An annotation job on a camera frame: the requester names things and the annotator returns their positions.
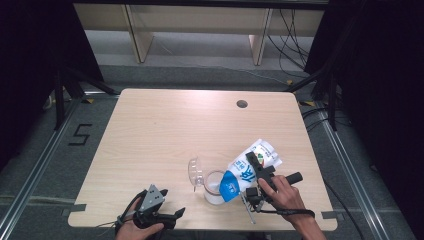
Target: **gray floor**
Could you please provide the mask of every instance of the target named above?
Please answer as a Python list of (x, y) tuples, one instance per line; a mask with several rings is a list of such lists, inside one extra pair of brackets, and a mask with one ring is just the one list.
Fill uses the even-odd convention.
[[(108, 85), (117, 90), (126, 87), (185, 88), (251, 91), (282, 91), (287, 80), (300, 81), (284, 73), (279, 66), (279, 53), (267, 42), (261, 66), (254, 66), (247, 36), (157, 33), (146, 62), (137, 64), (127, 33), (87, 32), (101, 71)], [(299, 38), (308, 50), (313, 39)], [(301, 63), (296, 53), (290, 54)], [(307, 76), (288, 59), (281, 61), (289, 74)], [(87, 92), (98, 91), (86, 85)], [(313, 85), (296, 92), (299, 101), (310, 100)], [(72, 228), (67, 224), (64, 210), (69, 210), (91, 164), (117, 98), (95, 95), (94, 102), (77, 103), (69, 125), (64, 129), (52, 159), (37, 183), (32, 196), (14, 226), (10, 239), (112, 239), (113, 230), (105, 228)], [(300, 107), (302, 112), (313, 107)], [(6, 213), (13, 197), (19, 194), (44, 146), (54, 133), (54, 108), (48, 109), (34, 126), (19, 156), (12, 159), (0, 174), (0, 214)], [(369, 226), (364, 211), (352, 191), (345, 172), (318, 114), (305, 119), (312, 146), (323, 178), (335, 190), (358, 224), (364, 239), (378, 239)], [(91, 124), (81, 129), (90, 134), (84, 146), (70, 146), (80, 142), (73, 136), (79, 124)], [(360, 181), (375, 206), (390, 239), (415, 239), (396, 203), (387, 191), (378, 172), (373, 171), (360, 140), (343, 111), (337, 112), (338, 135), (357, 171)], [(360, 239), (342, 203), (327, 190), (338, 215), (338, 228), (326, 232), (328, 239)], [(296, 232), (266, 233), (272, 239), (300, 239)], [(163, 239), (246, 239), (249, 233), (173, 231)]]

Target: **gray carpet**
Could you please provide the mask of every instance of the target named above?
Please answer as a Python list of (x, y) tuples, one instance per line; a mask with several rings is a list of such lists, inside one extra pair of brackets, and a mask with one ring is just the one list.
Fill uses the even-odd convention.
[[(173, 89), (211, 89), (211, 90), (248, 90), (248, 91), (282, 91), (287, 86), (275, 79), (295, 82), (299, 77), (289, 76), (281, 71), (240, 72), (228, 69), (204, 68), (163, 68), (163, 67), (125, 67), (101, 66), (107, 84), (116, 90), (124, 88), (173, 88)], [(97, 90), (84, 85), (87, 91)], [(312, 85), (296, 92), (299, 101), (310, 100)], [(10, 239), (113, 239), (113, 230), (104, 233), (105, 228), (72, 228), (67, 224), (64, 209), (69, 209), (79, 192), (82, 182), (90, 167), (91, 160), (103, 135), (107, 122), (117, 102), (112, 97), (96, 97), (91, 104), (80, 103), (57, 148), (33, 197), (18, 221)], [(302, 112), (312, 107), (300, 107)], [(7, 210), (10, 196), (18, 193), (32, 166), (37, 161), (43, 146), (47, 143), (54, 127), (54, 108), (43, 114), (28, 141), (22, 147), (21, 154), (9, 163), (0, 175), (0, 214)], [(338, 133), (347, 149), (356, 171), (377, 207), (381, 218), (392, 239), (415, 239), (402, 214), (397, 209), (384, 183), (377, 172), (369, 167), (368, 158), (361, 142), (342, 111), (337, 112)], [(318, 114), (305, 119), (305, 126), (319, 121)], [(69, 143), (82, 142), (73, 134), (79, 124), (91, 124), (80, 129), (80, 133), (89, 134), (83, 146), (70, 146)], [(340, 162), (328, 140), (322, 124), (309, 131), (311, 143), (320, 166), (322, 176), (335, 190), (340, 199), (351, 212), (365, 239), (374, 239), (359, 204), (351, 190), (350, 184), (340, 166)], [(339, 214), (338, 228), (326, 232), (328, 239), (360, 239), (352, 219), (343, 209), (340, 201), (328, 190), (331, 203)], [(268, 233), (272, 239), (300, 239), (296, 232)], [(166, 233), (163, 239), (247, 239), (248, 233), (236, 232), (187, 232), (174, 231)]]

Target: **forearm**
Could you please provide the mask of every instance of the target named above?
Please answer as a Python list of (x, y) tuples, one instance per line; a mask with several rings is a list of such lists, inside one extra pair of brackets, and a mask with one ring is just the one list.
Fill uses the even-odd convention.
[(293, 227), (302, 235), (304, 240), (325, 240), (318, 223), (311, 216), (303, 217), (292, 223)]

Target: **snack package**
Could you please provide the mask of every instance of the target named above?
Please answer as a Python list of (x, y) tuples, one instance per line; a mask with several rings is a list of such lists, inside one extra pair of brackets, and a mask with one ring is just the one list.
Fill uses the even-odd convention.
[(255, 170), (246, 159), (246, 153), (248, 152), (255, 153), (259, 163), (264, 168), (271, 165), (277, 168), (277, 166), (283, 163), (271, 144), (258, 139), (228, 165), (228, 169), (224, 173), (219, 186), (219, 192), (225, 202), (234, 199), (240, 192), (244, 192), (246, 188), (251, 187), (256, 181)]

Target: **wooden table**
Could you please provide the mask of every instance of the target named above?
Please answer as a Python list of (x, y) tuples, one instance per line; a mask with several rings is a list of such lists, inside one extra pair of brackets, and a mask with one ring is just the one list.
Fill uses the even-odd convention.
[[(241, 108), (237, 102), (248, 105)], [(241, 198), (215, 206), (193, 192), (187, 168), (197, 156), (204, 173), (227, 165), (257, 139), (268, 141), (283, 163), (276, 174), (299, 171), (307, 208), (320, 227), (335, 230), (332, 211), (296, 99), (291, 93), (126, 89), (122, 92), (75, 204), (69, 224), (93, 227), (116, 220), (129, 201), (150, 184), (168, 189), (160, 213), (186, 207), (176, 229), (292, 230), (281, 216), (253, 213), (250, 223)]]

